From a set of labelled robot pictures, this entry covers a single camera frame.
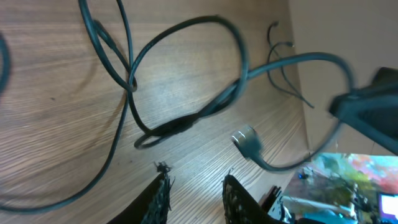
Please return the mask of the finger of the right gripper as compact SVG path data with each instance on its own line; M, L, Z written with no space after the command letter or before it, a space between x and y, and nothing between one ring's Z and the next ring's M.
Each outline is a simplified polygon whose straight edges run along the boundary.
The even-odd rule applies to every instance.
M397 154L397 70L381 67L369 86L333 99L329 112Z

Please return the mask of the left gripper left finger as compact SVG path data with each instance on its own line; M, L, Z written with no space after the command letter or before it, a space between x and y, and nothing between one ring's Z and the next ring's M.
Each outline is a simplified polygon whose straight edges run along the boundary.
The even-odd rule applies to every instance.
M171 168L165 162L154 163L159 175L119 215L108 224L166 224L170 206Z

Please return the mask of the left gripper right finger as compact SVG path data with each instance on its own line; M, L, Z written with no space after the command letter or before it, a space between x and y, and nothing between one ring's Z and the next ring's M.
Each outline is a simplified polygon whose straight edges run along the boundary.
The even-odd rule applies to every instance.
M277 224L230 173L223 180L224 216L228 224Z

